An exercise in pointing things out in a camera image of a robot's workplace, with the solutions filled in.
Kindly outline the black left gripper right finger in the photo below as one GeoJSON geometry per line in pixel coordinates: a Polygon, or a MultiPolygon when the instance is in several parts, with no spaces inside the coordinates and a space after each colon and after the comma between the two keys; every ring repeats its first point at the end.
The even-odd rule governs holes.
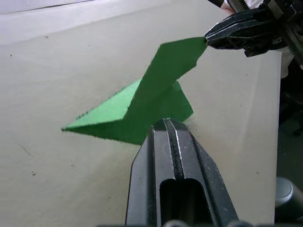
{"type": "Polygon", "coordinates": [[[178,219],[192,226],[226,227],[238,216],[216,163],[187,127],[168,120],[178,219]]]}

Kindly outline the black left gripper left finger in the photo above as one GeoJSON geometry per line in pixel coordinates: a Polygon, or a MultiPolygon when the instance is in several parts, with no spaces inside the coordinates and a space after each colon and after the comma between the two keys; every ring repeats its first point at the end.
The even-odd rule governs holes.
{"type": "Polygon", "coordinates": [[[180,122],[156,122],[131,167],[125,225],[163,227],[180,221],[180,122]]]}

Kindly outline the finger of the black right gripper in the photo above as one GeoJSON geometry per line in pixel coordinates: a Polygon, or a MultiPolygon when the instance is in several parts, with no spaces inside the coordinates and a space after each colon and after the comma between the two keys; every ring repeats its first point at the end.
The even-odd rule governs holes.
{"type": "Polygon", "coordinates": [[[205,34],[207,44],[253,44],[272,36],[273,15],[267,8],[230,15],[205,34]]]}
{"type": "Polygon", "coordinates": [[[284,47],[281,37],[272,33],[261,35],[225,34],[222,32],[207,33],[206,44],[218,50],[244,50],[246,57],[264,54],[269,50],[280,50],[284,47]]]}

